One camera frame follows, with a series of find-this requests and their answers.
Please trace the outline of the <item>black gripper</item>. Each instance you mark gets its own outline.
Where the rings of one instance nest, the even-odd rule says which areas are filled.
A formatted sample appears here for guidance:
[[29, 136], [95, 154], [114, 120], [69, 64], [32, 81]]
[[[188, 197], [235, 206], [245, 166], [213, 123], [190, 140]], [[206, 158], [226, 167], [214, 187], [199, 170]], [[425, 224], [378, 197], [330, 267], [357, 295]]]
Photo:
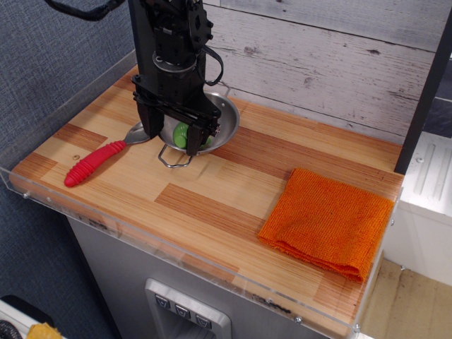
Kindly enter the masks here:
[[136, 74], [133, 99], [145, 133], [156, 137], [166, 116], [188, 124], [186, 154], [195, 156], [209, 144], [219, 128], [220, 108], [204, 93], [206, 63], [197, 61], [184, 72], [171, 73], [155, 65], [154, 76]]

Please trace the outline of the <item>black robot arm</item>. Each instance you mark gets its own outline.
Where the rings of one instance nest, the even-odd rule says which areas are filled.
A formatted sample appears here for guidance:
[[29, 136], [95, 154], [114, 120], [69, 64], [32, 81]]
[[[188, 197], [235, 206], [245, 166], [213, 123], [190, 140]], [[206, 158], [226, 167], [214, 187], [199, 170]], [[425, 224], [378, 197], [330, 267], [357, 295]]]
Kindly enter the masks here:
[[187, 155], [196, 155], [219, 131], [220, 108], [204, 93], [206, 57], [222, 59], [208, 47], [213, 23], [202, 1], [130, 1], [139, 73], [133, 93], [145, 133], [156, 137], [165, 117], [188, 125]]

